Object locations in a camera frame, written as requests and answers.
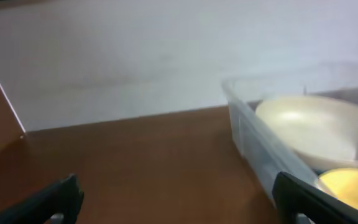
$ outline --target plastic container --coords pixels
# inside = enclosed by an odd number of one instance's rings
[[[288,72],[232,78],[222,86],[237,149],[273,200],[272,188],[279,172],[288,172],[310,185],[316,184],[318,175],[256,117],[257,105],[275,96],[308,94],[358,105],[358,64],[325,63]]]

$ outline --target white bowl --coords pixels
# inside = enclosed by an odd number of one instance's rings
[[[320,96],[284,96],[256,115],[314,170],[358,167],[358,106]]]

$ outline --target dark object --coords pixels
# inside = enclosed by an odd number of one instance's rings
[[[286,172],[277,175],[273,197],[283,223],[297,223],[303,213],[316,224],[358,224],[358,210]]]
[[[73,224],[81,210],[84,193],[75,175],[60,180],[0,213],[0,223],[44,224],[52,215]]]

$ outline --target yellow bowl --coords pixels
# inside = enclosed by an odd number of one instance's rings
[[[338,200],[358,209],[358,169],[343,168],[325,172],[320,181]]]

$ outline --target wooden table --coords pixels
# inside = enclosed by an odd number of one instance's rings
[[[0,152],[0,210],[72,172],[78,223],[277,223],[226,107],[27,133]]]

